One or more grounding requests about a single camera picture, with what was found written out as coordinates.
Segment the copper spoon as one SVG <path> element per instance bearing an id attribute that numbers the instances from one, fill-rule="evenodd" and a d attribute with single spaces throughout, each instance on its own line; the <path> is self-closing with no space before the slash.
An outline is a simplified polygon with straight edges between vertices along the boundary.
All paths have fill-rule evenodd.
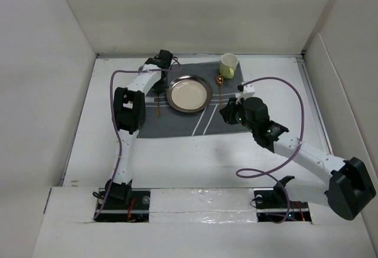
<path id="1" fill-rule="evenodd" d="M 217 77 L 216 77 L 216 84 L 219 88 L 219 103 L 220 103 L 220 109 L 223 108 L 223 104 L 222 104 L 222 93 L 221 93 L 221 87 L 223 85 L 223 82 L 224 82 L 224 79 L 223 79 L 223 76 L 221 74 L 219 74 Z"/>

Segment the brown rimmed white plate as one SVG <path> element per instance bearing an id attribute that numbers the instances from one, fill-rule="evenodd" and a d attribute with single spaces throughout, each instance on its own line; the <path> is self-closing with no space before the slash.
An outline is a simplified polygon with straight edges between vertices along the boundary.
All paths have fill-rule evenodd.
<path id="1" fill-rule="evenodd" d="M 202 77 L 183 75 L 173 79 L 166 91 L 168 104 L 183 113 L 197 113 L 211 102 L 213 90 Z"/>

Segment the grey striped placemat cloth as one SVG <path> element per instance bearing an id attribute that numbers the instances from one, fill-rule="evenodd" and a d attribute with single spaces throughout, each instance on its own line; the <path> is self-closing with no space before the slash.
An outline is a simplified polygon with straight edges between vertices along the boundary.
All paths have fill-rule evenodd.
<path id="1" fill-rule="evenodd" d="M 171 138 L 183 136 L 203 136 L 225 133 L 244 132 L 240 125 L 228 125 L 219 113 L 219 88 L 215 82 L 219 74 L 219 62 L 192 63 L 175 65 L 174 70 L 167 77 L 167 82 L 183 75 L 196 75 L 205 79 L 212 87 L 213 97 L 210 104 L 197 113 L 183 113 L 173 109 L 167 102 L 165 93 L 160 94 L 161 116 L 157 117 L 157 95 L 150 91 L 146 98 L 146 122 L 139 131 L 140 138 Z M 243 82 L 241 66 L 232 79 L 226 79 L 221 87 L 222 104 L 227 105 L 228 100 L 238 92 L 237 86 Z"/>

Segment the copper fork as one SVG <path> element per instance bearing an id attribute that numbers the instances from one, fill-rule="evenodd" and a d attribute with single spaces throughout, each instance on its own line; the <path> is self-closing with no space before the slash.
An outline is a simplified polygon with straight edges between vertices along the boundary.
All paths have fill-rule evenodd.
<path id="1" fill-rule="evenodd" d="M 161 116 L 161 110 L 160 110 L 160 98 L 159 94 L 157 95 L 157 117 Z"/>

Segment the yellow green mug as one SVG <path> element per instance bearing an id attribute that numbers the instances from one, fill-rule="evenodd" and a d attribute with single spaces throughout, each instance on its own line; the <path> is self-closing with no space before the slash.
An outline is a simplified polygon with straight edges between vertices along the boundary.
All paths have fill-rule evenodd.
<path id="1" fill-rule="evenodd" d="M 239 60 L 236 55 L 231 53 L 223 54 L 220 58 L 220 74 L 225 79 L 234 77 Z"/>

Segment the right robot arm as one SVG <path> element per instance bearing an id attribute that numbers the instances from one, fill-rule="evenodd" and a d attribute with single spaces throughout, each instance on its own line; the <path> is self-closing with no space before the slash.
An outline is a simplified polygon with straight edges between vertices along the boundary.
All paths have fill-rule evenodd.
<path id="1" fill-rule="evenodd" d="M 303 143 L 288 128 L 270 119 L 268 107 L 260 98 L 232 97 L 220 114 L 227 124 L 244 126 L 260 147 L 294 161 L 318 177 L 324 186 L 317 191 L 315 200 L 328 205 L 339 217 L 355 219 L 376 196 L 363 161 L 355 157 L 346 160 Z"/>

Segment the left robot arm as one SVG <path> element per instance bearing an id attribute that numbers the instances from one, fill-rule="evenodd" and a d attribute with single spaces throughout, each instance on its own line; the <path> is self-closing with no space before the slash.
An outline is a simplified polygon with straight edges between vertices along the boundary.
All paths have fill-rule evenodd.
<path id="1" fill-rule="evenodd" d="M 167 75 L 175 61 L 171 52 L 160 50 L 139 70 L 117 70 L 111 75 L 110 112 L 119 148 L 112 176 L 105 185 L 104 200 L 117 208 L 128 207 L 132 200 L 132 150 L 146 119 L 145 96 L 152 89 L 162 93 L 167 88 Z M 126 87 L 114 89 L 113 81 L 118 73 L 135 73 L 136 77 Z"/>

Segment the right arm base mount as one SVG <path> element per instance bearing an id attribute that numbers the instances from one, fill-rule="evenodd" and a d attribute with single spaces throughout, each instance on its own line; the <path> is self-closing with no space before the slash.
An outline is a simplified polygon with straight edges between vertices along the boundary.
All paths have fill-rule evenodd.
<path id="1" fill-rule="evenodd" d="M 282 187 L 276 184 L 270 188 L 256 188 L 250 205 L 256 208 L 258 222 L 278 223 L 281 220 L 288 222 L 311 222 L 309 205 L 307 202 L 286 201 Z"/>

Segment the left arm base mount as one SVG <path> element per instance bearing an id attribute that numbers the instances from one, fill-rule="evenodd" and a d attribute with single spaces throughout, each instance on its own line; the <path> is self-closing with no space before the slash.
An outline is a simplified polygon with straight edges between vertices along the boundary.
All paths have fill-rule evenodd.
<path id="1" fill-rule="evenodd" d="M 105 190 L 102 188 L 95 193 L 96 209 L 94 221 L 100 223 L 148 223 L 149 207 L 151 202 L 151 190 L 133 189 L 128 202 L 108 196 L 105 206 L 99 215 Z"/>

